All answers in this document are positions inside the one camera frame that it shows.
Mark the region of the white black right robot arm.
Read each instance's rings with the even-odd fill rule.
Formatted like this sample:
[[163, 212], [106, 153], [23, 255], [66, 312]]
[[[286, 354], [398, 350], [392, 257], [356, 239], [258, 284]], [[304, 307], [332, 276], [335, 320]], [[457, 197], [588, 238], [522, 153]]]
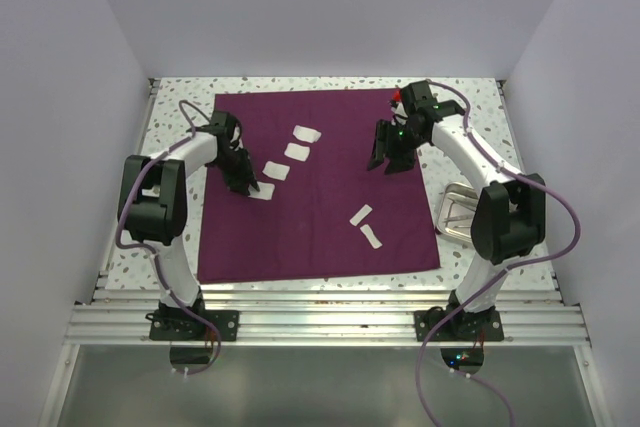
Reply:
[[468, 339], [481, 327], [480, 313], [495, 305], [512, 259], [527, 257], [546, 235], [543, 179], [506, 162], [470, 125], [462, 98], [439, 100], [427, 80], [399, 89], [393, 116], [376, 124], [367, 168], [388, 175], [411, 170], [418, 148], [429, 145], [448, 156], [477, 195], [470, 234], [474, 258], [454, 290], [455, 307], [445, 316], [451, 336]]

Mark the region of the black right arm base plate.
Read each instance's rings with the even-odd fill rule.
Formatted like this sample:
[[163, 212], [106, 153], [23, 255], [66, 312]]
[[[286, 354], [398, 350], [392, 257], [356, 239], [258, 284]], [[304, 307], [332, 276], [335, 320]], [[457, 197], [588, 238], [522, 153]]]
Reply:
[[[441, 307], [415, 311], [413, 320], [416, 339], [422, 342], [448, 313]], [[504, 339], [501, 317], [494, 307], [479, 313], [462, 311], [438, 327], [429, 337], [430, 341], [438, 342], [501, 342]]]

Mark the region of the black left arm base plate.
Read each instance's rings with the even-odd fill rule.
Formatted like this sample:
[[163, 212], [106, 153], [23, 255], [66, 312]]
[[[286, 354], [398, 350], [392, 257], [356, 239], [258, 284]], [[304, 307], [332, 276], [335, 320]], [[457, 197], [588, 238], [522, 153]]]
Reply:
[[[240, 313], [235, 310], [206, 310], [202, 317], [214, 325], [218, 333], [216, 340], [234, 342], [240, 325]], [[156, 310], [145, 315], [151, 323], [149, 339], [152, 341], [203, 341], [207, 326], [178, 310], [176, 315], [163, 315]]]

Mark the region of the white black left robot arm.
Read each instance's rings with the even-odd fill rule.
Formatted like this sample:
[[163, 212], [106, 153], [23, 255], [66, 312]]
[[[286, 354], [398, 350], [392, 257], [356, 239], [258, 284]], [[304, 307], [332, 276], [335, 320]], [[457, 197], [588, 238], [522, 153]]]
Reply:
[[172, 326], [185, 339], [208, 326], [199, 282], [189, 267], [183, 232], [188, 220], [187, 179], [202, 168], [221, 171], [227, 189], [247, 197], [260, 187], [243, 146], [240, 120], [215, 111], [203, 125], [187, 120], [184, 138], [151, 155], [124, 163], [115, 245], [149, 256], [160, 292], [160, 310], [174, 314]]

